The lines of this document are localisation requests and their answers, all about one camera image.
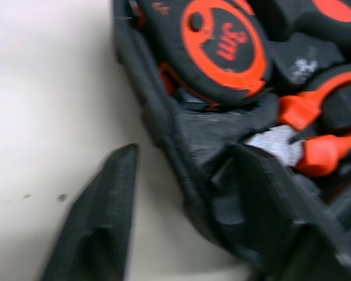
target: white table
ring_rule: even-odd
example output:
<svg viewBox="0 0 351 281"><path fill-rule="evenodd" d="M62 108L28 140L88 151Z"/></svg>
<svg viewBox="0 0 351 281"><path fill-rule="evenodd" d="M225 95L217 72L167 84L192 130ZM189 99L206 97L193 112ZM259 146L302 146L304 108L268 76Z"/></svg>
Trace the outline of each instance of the white table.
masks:
<svg viewBox="0 0 351 281"><path fill-rule="evenodd" d="M245 280L249 268L185 218L112 58L110 10L103 0L0 1L0 281L37 280L73 200L131 142L141 159L128 280Z"/></svg>

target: red plier handle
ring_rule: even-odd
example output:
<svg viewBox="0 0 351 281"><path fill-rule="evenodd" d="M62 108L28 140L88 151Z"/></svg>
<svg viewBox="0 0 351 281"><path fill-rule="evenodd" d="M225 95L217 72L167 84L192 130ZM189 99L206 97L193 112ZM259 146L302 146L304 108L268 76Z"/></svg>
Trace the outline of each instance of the red plier handle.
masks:
<svg viewBox="0 0 351 281"><path fill-rule="evenodd" d="M290 125L296 131L304 130L320 115L324 99L345 84L351 84L351 64L323 72L303 92L280 99L278 122Z"/></svg>
<svg viewBox="0 0 351 281"><path fill-rule="evenodd" d="M351 132L341 137L326 135L307 139L303 144L303 159L296 169L309 177L326 176L350 151Z"/></svg>

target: black tool case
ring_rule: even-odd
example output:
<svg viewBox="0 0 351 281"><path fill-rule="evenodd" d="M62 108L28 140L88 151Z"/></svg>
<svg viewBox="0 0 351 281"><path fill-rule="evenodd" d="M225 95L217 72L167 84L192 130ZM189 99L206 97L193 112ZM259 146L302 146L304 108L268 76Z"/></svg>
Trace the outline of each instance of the black tool case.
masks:
<svg viewBox="0 0 351 281"><path fill-rule="evenodd" d="M113 47L154 144L174 168L185 212L206 239L271 280L351 280L351 237L333 201L324 203L316 186L351 185L351 169L316 183L241 144L276 124L278 96L268 93L238 111L182 108L169 97L146 39L132 25L129 0L113 1Z"/></svg>
<svg viewBox="0 0 351 281"><path fill-rule="evenodd" d="M70 208L41 281L124 281L137 145L107 157Z"/></svg>

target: tape measure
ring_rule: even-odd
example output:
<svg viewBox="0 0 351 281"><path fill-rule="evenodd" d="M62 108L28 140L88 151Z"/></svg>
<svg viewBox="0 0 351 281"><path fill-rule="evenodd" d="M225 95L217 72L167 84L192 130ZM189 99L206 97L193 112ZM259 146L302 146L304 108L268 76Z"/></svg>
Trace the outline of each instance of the tape measure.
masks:
<svg viewBox="0 0 351 281"><path fill-rule="evenodd" d="M136 24L163 75L211 105L256 100L271 76L267 39L244 0L137 0Z"/></svg>

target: red handle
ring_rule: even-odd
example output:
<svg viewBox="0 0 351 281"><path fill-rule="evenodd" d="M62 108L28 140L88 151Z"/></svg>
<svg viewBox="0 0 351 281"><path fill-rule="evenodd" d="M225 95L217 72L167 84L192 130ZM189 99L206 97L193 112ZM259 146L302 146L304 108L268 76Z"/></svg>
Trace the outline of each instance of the red handle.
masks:
<svg viewBox="0 0 351 281"><path fill-rule="evenodd" d="M320 115L324 99L344 84L351 84L351 71L321 81L321 85L315 90L282 97L278 122L290 125L296 131L304 130Z"/></svg>
<svg viewBox="0 0 351 281"><path fill-rule="evenodd" d="M320 136L304 142L304 157L296 166L309 177L321 177L332 173L341 158L351 150L351 133L343 137Z"/></svg>

